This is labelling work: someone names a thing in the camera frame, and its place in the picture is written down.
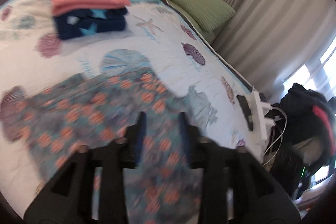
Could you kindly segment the black remote control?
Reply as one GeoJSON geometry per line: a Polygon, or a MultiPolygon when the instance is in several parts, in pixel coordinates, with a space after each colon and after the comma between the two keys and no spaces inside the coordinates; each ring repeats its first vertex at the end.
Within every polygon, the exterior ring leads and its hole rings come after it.
{"type": "Polygon", "coordinates": [[[250,109],[249,103],[245,96],[237,95],[236,97],[238,99],[239,105],[246,119],[248,128],[250,131],[253,131],[253,118],[252,118],[252,111],[250,109]]]}

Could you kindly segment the white seashell quilt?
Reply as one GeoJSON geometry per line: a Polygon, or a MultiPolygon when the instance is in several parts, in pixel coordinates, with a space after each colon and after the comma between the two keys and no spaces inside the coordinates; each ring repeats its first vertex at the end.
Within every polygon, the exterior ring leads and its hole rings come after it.
{"type": "MultiPolygon", "coordinates": [[[[201,129],[220,145],[246,145],[261,160],[265,141],[249,131],[236,96],[248,89],[182,17],[159,0],[130,0],[122,32],[66,42],[58,38],[51,0],[8,0],[1,5],[1,102],[12,88],[33,97],[73,75],[108,77],[150,68],[179,97],[194,86],[217,111],[201,129]]],[[[47,181],[23,139],[9,141],[1,122],[1,192],[22,217],[47,181]]]]}

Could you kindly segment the folded navy star blanket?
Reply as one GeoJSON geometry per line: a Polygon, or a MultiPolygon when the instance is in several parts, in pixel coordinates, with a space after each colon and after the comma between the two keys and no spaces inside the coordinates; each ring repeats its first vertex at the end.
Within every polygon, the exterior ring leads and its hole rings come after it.
{"type": "Polygon", "coordinates": [[[126,30],[126,7],[121,9],[77,9],[53,16],[58,36],[62,40],[98,33],[126,30]]]}

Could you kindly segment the black and red backpack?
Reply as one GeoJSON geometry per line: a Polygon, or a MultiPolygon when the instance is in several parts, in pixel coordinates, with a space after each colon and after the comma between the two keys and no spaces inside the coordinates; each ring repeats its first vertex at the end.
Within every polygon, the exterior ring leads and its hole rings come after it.
{"type": "Polygon", "coordinates": [[[309,172],[315,174],[322,166],[329,165],[335,155],[335,115],[325,96],[302,85],[294,83],[281,99],[280,108],[288,121],[284,143],[297,145],[307,140],[318,140],[317,159],[307,163],[309,172]]]}

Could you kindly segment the teal floral patterned garment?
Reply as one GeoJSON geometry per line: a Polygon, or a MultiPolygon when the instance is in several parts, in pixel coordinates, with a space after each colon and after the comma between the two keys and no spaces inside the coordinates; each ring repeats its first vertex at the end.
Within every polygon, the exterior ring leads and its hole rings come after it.
{"type": "Polygon", "coordinates": [[[142,111],[141,162],[125,172],[129,221],[186,223],[199,211],[202,173],[187,166],[178,116],[185,112],[201,129],[217,119],[194,86],[179,97],[150,68],[92,79],[76,74],[33,97],[12,88],[1,102],[1,122],[9,141],[25,141],[48,181],[79,146],[102,147],[122,137],[142,111]]]}

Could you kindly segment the large green pillow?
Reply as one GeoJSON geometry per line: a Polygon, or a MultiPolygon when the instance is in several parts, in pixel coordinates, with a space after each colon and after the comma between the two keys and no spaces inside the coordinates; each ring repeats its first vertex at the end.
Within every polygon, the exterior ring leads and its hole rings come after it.
{"type": "Polygon", "coordinates": [[[190,14],[206,32],[213,32],[235,15],[235,10],[222,0],[170,1],[190,14]]]}

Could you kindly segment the grey pleated curtain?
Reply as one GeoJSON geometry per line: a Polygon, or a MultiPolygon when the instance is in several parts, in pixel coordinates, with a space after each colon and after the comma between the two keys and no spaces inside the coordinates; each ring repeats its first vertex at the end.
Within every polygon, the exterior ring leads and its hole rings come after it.
{"type": "Polygon", "coordinates": [[[293,83],[335,95],[335,0],[223,0],[235,10],[212,43],[271,101],[293,83]]]}

